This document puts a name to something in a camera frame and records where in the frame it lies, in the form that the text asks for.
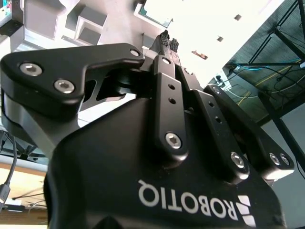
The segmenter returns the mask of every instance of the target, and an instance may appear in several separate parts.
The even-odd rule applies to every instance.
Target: screw hole
[[[215,117],[215,120],[218,122],[218,123],[222,123],[221,119],[219,117]]]
[[[169,84],[168,87],[171,88],[172,90],[175,90],[175,89],[176,89],[175,86],[172,85],[172,84]]]
[[[171,64],[170,60],[168,60],[167,58],[165,57],[162,57],[162,61],[166,64]]]
[[[170,101],[170,103],[172,103],[172,104],[176,104],[176,100],[174,100],[172,98],[169,98],[168,101]]]

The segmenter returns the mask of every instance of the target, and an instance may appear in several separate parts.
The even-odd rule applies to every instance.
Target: robotiq logo
[[[232,220],[239,220],[232,201],[218,198],[209,199],[207,196],[203,195],[197,198],[190,192],[183,192],[180,196],[181,206],[179,206],[179,203],[177,202],[176,191],[174,189],[171,189],[170,193],[172,198],[168,203],[165,195],[166,190],[164,187],[160,187],[159,193],[159,190],[156,189],[153,185],[147,184],[142,180],[139,180],[138,182],[142,185],[139,188],[140,201],[147,207],[152,208],[157,206],[161,198],[162,209],[179,212],[186,211],[190,214],[196,214],[200,212],[205,216],[216,216],[220,219],[223,219],[228,215]],[[249,207],[251,205],[249,197],[243,195],[238,196],[238,199],[240,202],[235,203],[235,205],[242,215],[243,221],[248,226],[255,227],[255,219],[252,215],[250,215]]]

